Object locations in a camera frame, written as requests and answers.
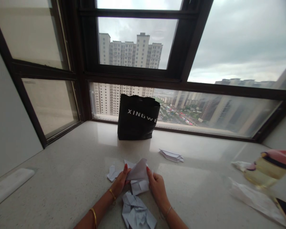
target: hand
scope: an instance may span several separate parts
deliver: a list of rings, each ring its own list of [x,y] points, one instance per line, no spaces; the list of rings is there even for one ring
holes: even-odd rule
[[[171,204],[166,195],[163,177],[157,173],[152,173],[148,167],[146,167],[146,171],[149,179],[149,187],[152,190],[153,197],[155,198],[162,214],[166,215]]]
[[[125,164],[124,170],[122,172],[120,172],[118,177],[115,179],[114,183],[111,185],[110,188],[111,188],[111,190],[112,190],[112,192],[116,198],[121,194],[121,192],[124,188],[124,185],[130,183],[130,181],[125,181],[126,176],[130,171],[131,171],[131,169],[128,168],[127,164]]]

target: black bag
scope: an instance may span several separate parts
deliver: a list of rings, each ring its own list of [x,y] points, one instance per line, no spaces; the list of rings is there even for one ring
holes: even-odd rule
[[[144,140],[152,137],[160,103],[150,97],[121,94],[118,138],[119,140]]]

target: plastic bottle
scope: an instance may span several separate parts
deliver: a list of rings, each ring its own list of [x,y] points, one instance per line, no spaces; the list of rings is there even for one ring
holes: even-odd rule
[[[251,183],[267,188],[274,185],[286,174],[286,150],[271,149],[261,153],[261,157],[244,172]]]

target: sky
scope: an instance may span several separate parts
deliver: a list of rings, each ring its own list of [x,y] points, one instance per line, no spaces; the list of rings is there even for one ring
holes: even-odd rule
[[[98,0],[99,8],[178,10],[181,0]],[[99,31],[111,41],[150,35],[162,43],[160,69],[166,69],[177,20],[99,18]],[[188,80],[215,83],[240,78],[276,81],[286,68],[286,0],[214,0]]]

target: cloud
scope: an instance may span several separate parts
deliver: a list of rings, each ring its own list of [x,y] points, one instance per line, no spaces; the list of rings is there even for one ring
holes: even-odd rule
[[[277,80],[285,68],[286,0],[215,0],[188,80]]]

